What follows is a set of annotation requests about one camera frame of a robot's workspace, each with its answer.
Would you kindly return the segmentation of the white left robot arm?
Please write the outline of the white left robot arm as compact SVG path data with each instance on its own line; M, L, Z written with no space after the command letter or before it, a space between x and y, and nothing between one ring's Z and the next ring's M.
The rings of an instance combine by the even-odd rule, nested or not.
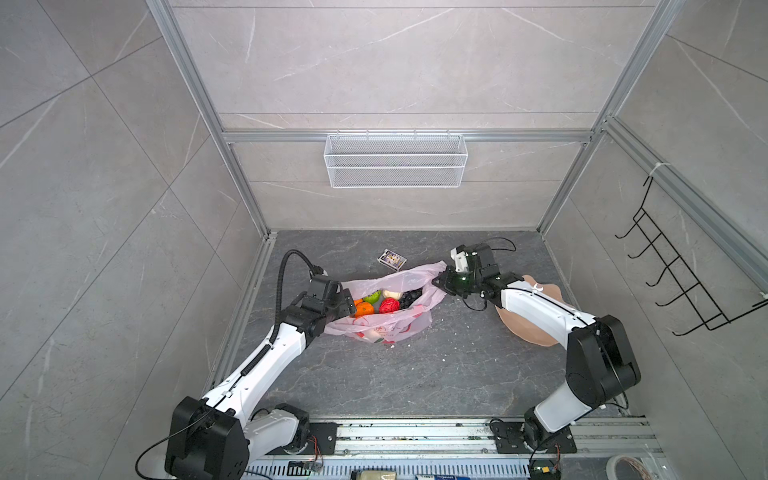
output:
M309 270L309 284L283 304L285 271L292 257ZM274 450L301 452L310 438L308 414L282 403L257 406L280 374L326 326L355 312L349 290L301 251L292 249L278 271L275 319L267 336L233 373L202 398L175 408L166 439L164 470L176 479L239 479L251 460Z

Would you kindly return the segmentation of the pink plastic shopping bag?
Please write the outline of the pink plastic shopping bag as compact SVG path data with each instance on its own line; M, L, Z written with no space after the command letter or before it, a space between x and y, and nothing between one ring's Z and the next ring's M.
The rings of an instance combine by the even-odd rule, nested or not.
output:
M393 344L408 339L428 328L432 323L431 312L446 297L446 293L432 281L447 268L443 261L402 270L384 277L343 282L352 297L362 306L366 297L377 291L400 293L399 308L381 312L385 298L374 303L374 313L348 316L329 322L325 333L346 336L367 343Z

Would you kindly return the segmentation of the pink wavy plastic plate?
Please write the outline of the pink wavy plastic plate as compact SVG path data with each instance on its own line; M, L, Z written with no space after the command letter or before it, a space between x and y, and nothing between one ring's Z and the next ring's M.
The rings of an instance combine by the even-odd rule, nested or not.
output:
M541 293L563 303L562 292L557 285L540 284L530 275L524 275L523 280L529 285L536 287ZM550 334L523 316L499 307L496 308L496 311L500 320L509 331L522 340L542 347L552 347L559 344Z

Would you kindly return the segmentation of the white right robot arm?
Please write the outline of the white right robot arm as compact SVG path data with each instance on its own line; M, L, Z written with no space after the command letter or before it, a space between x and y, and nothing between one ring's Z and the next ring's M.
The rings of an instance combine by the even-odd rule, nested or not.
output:
M544 293L513 272L504 273L486 243L460 245L454 261L432 284L465 299L473 294L500 310L516 314L551 337L566 351L564 382L530 408L521 427L533 452L561 431L641 381L641 371L622 322L596 317Z

